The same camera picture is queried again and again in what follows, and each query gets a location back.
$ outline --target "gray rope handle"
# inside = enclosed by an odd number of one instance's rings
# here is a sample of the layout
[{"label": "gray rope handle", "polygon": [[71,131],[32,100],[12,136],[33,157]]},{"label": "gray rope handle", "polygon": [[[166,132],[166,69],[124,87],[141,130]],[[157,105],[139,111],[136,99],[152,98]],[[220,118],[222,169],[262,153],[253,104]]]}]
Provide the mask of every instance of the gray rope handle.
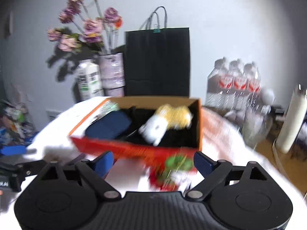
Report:
[{"label": "gray rope handle", "polygon": [[158,14],[157,14],[157,12],[156,12],[159,8],[163,8],[163,9],[164,9],[164,14],[165,14],[165,16],[164,16],[164,28],[167,28],[167,13],[166,13],[166,9],[165,9],[164,6],[159,6],[159,7],[157,7],[157,8],[150,14],[150,16],[144,21],[144,23],[143,23],[142,26],[139,28],[139,30],[142,30],[142,28],[143,28],[145,25],[146,25],[145,29],[150,29],[150,28],[151,28],[152,17],[153,17],[154,14],[157,15],[158,26],[160,26],[159,16],[158,16]]}]

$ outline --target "white tablecloth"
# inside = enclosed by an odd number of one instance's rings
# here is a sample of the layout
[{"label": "white tablecloth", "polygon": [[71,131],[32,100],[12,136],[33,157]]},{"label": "white tablecloth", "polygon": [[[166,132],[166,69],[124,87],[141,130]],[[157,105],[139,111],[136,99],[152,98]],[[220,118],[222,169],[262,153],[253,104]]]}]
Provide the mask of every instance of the white tablecloth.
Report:
[{"label": "white tablecloth", "polygon": [[[24,162],[25,159],[40,160],[43,158],[43,156],[45,156],[46,153],[49,153],[53,156],[58,156],[59,160],[63,163],[75,158],[79,152],[72,146],[67,135],[83,117],[85,117],[104,99],[105,97],[95,97],[93,99],[83,101],[60,114],[53,122],[48,124],[36,136],[33,144],[29,146],[30,149],[37,149],[37,152],[34,154],[25,155],[21,157],[19,161]],[[286,229],[297,230],[305,228],[307,206],[303,201],[300,192],[285,177],[283,177],[266,158],[258,153],[252,152],[249,148],[245,147],[240,134],[238,134],[227,121],[224,121],[220,118],[217,119],[219,120],[219,123],[222,124],[222,136],[227,135],[228,142],[230,143],[225,145],[222,137],[219,137],[220,142],[216,144],[217,137],[208,131],[204,136],[204,145],[206,148],[203,148],[203,152],[213,160],[227,159],[234,165],[245,166],[248,161],[259,162],[287,193],[293,203],[294,211]],[[131,162],[130,160],[122,160],[120,162],[116,162],[114,170],[110,172],[111,176],[108,176],[106,180],[112,186],[118,189],[122,195],[126,190],[148,191],[147,180],[143,179],[143,174],[139,172],[140,165],[141,164],[139,162]],[[132,174],[131,184],[127,185],[118,183],[118,181],[121,179],[116,179],[116,177],[120,175],[124,170],[129,170],[129,174]],[[24,190],[34,178],[34,176],[27,177],[26,180],[22,183],[22,190]],[[197,174],[193,180],[193,184],[198,184],[202,179],[202,176]],[[5,192],[2,196],[2,200],[5,197],[5,200],[11,200],[11,203],[9,205],[8,211],[0,213],[0,223],[2,226],[10,226],[10,229],[13,230],[20,229],[13,210],[14,200],[18,195],[19,194],[16,193]]]}]

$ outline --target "plush toy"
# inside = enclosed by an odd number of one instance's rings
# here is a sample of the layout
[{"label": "plush toy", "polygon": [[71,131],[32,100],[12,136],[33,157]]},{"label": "plush toy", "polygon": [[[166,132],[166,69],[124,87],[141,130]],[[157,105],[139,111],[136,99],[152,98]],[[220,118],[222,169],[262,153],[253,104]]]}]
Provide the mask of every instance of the plush toy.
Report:
[{"label": "plush toy", "polygon": [[165,104],[139,128],[139,133],[147,143],[157,146],[168,129],[190,128],[191,121],[192,113],[186,106],[173,108]]}]

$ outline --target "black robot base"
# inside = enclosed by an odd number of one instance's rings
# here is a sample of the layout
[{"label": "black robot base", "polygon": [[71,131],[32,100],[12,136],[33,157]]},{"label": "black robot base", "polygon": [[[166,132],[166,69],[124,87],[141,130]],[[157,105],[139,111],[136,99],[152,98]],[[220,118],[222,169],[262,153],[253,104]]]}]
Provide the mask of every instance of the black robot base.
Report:
[{"label": "black robot base", "polygon": [[[122,198],[96,172],[111,155],[45,166],[15,203],[21,228],[277,230],[285,229],[292,215],[288,196],[256,162],[233,166],[197,152],[194,165],[205,179],[185,197],[181,192],[127,192]],[[239,182],[229,185],[233,180]]]}]

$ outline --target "white wall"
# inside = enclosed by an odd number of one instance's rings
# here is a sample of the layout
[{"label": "white wall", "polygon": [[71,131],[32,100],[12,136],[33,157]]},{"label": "white wall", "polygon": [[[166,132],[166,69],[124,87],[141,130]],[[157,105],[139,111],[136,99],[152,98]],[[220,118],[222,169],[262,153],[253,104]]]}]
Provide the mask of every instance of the white wall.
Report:
[{"label": "white wall", "polygon": [[[276,102],[288,106],[297,82],[305,81],[307,59],[307,0],[99,0],[102,9],[116,8],[126,30],[137,30],[157,6],[168,12],[169,27],[189,27],[191,96],[205,101],[206,77],[223,56],[256,61],[262,84],[274,89]],[[74,75],[59,82],[63,60],[48,67],[54,43],[46,29],[59,27],[57,16],[66,0],[1,0],[0,26],[11,9],[14,32],[0,39],[0,63],[9,98],[11,83],[28,95],[27,105],[38,129],[48,122],[46,109],[63,111],[74,104]],[[96,13],[92,6],[90,13]]]}]

